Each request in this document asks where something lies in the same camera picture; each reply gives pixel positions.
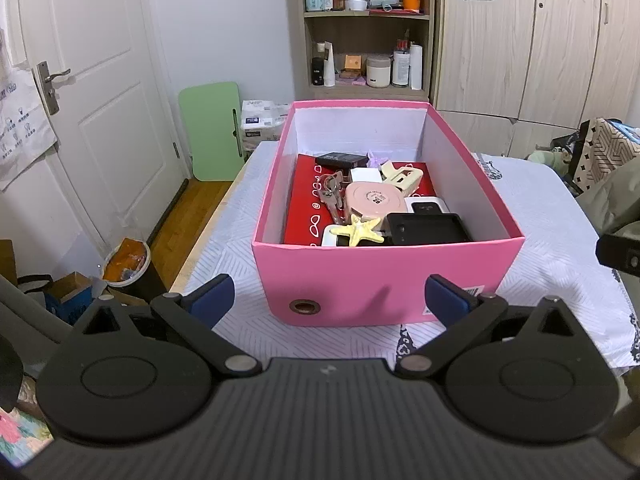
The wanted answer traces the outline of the cream hair claw clip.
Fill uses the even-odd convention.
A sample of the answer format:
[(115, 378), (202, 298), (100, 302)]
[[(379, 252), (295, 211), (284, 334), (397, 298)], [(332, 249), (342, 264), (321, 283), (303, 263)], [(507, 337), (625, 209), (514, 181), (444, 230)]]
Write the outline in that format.
[(415, 193), (423, 178), (421, 169), (411, 166), (395, 168), (390, 160), (384, 162), (380, 167), (380, 173), (382, 174), (383, 182), (393, 185), (404, 197), (409, 197)]

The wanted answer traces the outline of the yellow starfish toy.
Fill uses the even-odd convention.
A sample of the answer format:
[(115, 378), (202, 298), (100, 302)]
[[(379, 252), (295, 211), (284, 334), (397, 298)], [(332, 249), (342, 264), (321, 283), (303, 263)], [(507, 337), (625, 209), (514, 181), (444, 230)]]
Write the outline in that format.
[(349, 247), (357, 247), (363, 240), (374, 244), (383, 244), (384, 236), (378, 232), (378, 226), (381, 223), (381, 218), (363, 220), (363, 218), (353, 214), (350, 217), (349, 224), (344, 224), (344, 226), (331, 226), (330, 233), (335, 236), (347, 237)]

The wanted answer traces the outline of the silver key bunch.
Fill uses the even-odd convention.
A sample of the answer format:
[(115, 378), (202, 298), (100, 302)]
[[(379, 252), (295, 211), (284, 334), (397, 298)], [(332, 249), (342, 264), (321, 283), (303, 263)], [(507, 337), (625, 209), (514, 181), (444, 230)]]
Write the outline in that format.
[(344, 226), (344, 204), (342, 196), (343, 174), (341, 171), (334, 174), (322, 174), (319, 178), (320, 188), (318, 195), (321, 203), (328, 208), (334, 224)]

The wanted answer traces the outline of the white charger plug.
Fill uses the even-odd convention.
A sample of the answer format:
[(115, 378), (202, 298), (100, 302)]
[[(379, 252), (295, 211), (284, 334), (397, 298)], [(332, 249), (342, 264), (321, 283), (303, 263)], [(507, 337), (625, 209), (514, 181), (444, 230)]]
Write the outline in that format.
[(356, 167), (349, 171), (350, 180), (355, 182), (382, 183), (381, 171), (376, 168)]

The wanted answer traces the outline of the white pocket wifi device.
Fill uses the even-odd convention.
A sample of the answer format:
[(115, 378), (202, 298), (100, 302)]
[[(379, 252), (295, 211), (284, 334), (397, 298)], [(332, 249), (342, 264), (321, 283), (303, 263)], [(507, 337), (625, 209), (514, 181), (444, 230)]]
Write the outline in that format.
[(445, 202), (435, 196), (411, 196), (405, 198), (407, 210), (413, 214), (449, 214)]

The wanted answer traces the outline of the orange small box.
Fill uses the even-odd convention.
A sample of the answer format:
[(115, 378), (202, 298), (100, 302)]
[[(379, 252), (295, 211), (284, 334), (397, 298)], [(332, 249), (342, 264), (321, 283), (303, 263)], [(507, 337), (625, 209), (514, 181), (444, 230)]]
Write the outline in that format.
[(345, 70), (361, 70), (362, 69), (362, 55), (361, 54), (346, 54), (344, 56), (344, 69)]

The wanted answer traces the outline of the wooden shelf cabinet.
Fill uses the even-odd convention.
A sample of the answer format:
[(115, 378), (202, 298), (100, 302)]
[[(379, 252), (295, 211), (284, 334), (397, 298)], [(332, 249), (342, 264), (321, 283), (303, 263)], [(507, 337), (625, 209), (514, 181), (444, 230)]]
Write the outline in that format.
[[(286, 0), (292, 51), (294, 98), (309, 99), (382, 99), (431, 101), (436, 29), (440, 18), (437, 0), (421, 0), (418, 13), (401, 10), (309, 11), (306, 0)], [(344, 68), (347, 55), (392, 56), (398, 41), (422, 47), (422, 84), (419, 90), (391, 84), (372, 88), (366, 84), (338, 80), (330, 88), (312, 82), (311, 64), (322, 42), (332, 44), (335, 69)]]

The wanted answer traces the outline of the black square case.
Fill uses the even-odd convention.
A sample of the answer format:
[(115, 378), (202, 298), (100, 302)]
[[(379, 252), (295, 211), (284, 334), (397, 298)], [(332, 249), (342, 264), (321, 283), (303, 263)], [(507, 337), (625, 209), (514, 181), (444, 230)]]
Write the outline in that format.
[(460, 244), (472, 237), (457, 214), (394, 212), (386, 217), (396, 246)]

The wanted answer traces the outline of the white door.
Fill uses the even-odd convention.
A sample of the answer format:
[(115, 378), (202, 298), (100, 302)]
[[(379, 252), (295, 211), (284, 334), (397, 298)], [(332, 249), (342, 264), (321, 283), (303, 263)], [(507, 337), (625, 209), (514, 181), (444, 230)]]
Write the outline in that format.
[[(143, 0), (3, 0), (10, 64), (35, 78), (62, 173), (102, 250), (147, 242), (186, 180)], [(46, 61), (60, 110), (44, 106)]]

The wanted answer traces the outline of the pink round tape measure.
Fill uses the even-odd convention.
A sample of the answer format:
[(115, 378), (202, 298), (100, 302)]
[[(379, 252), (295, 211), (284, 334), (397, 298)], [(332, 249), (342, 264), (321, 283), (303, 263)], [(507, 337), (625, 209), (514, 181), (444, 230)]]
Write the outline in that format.
[(346, 217), (354, 214), (363, 221), (384, 220), (388, 214), (407, 211), (398, 188), (383, 182), (352, 182), (345, 190), (344, 202)]

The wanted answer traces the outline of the pink storage box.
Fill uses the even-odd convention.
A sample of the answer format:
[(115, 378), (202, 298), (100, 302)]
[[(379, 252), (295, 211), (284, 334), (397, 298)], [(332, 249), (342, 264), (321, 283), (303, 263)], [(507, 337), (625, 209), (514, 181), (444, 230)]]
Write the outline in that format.
[[(286, 244), (297, 157), (372, 152), (423, 162), (436, 195), (471, 235), (465, 244), (314, 247)], [(268, 307), (297, 326), (421, 323), (424, 286), (440, 274), (462, 288), (495, 292), (525, 236), (471, 152), (427, 102), (297, 101), (288, 112), (252, 248)]]

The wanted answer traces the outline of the white paper roll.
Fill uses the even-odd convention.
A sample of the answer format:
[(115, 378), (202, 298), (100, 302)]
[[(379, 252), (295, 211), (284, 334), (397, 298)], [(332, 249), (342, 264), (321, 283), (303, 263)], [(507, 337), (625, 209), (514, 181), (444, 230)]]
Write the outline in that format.
[(423, 86), (423, 47), (414, 42), (409, 50), (409, 87), (421, 91)]

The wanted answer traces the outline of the black battery pack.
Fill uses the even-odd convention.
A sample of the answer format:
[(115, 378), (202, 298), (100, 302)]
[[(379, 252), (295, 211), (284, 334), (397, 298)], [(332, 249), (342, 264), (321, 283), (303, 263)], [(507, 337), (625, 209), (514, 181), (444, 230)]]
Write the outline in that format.
[(369, 162), (369, 157), (367, 155), (331, 152), (317, 156), (314, 162), (323, 168), (343, 171), (364, 168)]

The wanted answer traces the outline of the purple small toy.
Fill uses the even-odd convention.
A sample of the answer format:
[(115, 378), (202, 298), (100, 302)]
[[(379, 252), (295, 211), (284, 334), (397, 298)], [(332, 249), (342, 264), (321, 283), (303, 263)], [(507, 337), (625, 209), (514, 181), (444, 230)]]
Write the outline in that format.
[(381, 169), (382, 166), (386, 164), (386, 162), (388, 162), (387, 157), (374, 154), (373, 152), (369, 152), (367, 156), (368, 156), (368, 162), (367, 162), (368, 168)]

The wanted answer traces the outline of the green folding board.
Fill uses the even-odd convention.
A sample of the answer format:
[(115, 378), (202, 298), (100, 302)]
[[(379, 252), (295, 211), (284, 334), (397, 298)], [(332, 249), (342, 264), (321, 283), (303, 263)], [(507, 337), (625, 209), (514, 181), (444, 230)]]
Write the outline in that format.
[(233, 181), (244, 165), (238, 85), (227, 81), (186, 88), (179, 93), (178, 103), (194, 178)]

